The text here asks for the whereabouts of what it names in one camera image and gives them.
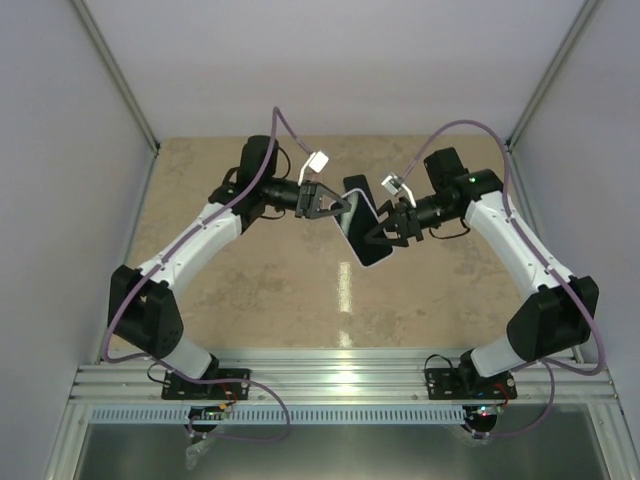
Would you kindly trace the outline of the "black phone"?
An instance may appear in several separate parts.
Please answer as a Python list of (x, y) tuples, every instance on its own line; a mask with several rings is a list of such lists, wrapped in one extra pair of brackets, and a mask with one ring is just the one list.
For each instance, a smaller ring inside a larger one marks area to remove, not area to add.
[(388, 244), (375, 244), (366, 240), (366, 235), (379, 225), (376, 211), (360, 188), (347, 191), (342, 199), (349, 209), (339, 213), (334, 220), (354, 253), (358, 263), (364, 267), (372, 267), (387, 259), (393, 253)]

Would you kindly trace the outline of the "black smartphone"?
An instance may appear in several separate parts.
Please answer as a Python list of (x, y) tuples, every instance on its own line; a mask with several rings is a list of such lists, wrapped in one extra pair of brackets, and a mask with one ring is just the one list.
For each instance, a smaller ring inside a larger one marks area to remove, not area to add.
[(360, 189), (370, 202), (373, 201), (372, 191), (365, 175), (357, 174), (346, 176), (343, 178), (343, 186), (346, 192), (353, 189)]

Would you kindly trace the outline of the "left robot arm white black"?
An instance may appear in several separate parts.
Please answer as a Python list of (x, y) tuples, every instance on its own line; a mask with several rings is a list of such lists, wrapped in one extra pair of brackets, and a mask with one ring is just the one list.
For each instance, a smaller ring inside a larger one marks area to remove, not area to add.
[(178, 295), (225, 246), (260, 219), (266, 208), (291, 211), (317, 220), (346, 213), (348, 201), (306, 174), (320, 173), (328, 156), (315, 151), (295, 180), (276, 174), (280, 146), (265, 135), (247, 139), (238, 166), (227, 171), (196, 219), (168, 246), (136, 268), (112, 274), (107, 317), (108, 338), (118, 336), (184, 378), (197, 399), (213, 396), (219, 386), (219, 361), (189, 340), (177, 304)]

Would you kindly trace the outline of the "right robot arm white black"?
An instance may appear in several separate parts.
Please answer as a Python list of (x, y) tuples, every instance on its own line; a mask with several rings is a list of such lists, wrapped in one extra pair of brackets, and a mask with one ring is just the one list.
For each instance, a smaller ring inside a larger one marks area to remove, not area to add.
[(485, 239), (523, 300), (502, 337), (461, 356), (456, 373), (462, 393), (481, 399), (513, 369), (586, 343), (599, 297), (595, 281), (577, 277), (554, 258), (492, 170), (470, 171), (452, 147), (426, 157), (424, 166), (433, 194), (386, 202), (379, 210), (384, 220), (364, 241), (406, 247), (410, 239), (422, 240), (424, 231), (458, 220)]

